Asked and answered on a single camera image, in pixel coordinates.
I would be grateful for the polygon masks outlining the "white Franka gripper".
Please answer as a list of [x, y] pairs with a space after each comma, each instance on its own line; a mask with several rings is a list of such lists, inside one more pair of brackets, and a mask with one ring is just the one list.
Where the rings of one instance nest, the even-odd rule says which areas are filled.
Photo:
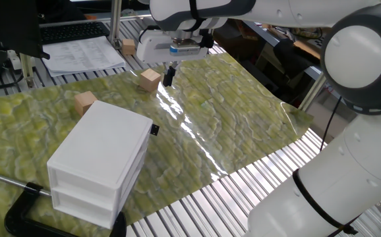
[[[136, 56], [143, 63], [168, 63], [202, 59], [208, 53], [209, 45], [206, 36], [200, 30], [186, 32], [184, 30], [163, 31], [143, 30], [138, 37]], [[178, 63], [172, 63], [165, 70], [163, 86], [172, 85]]]

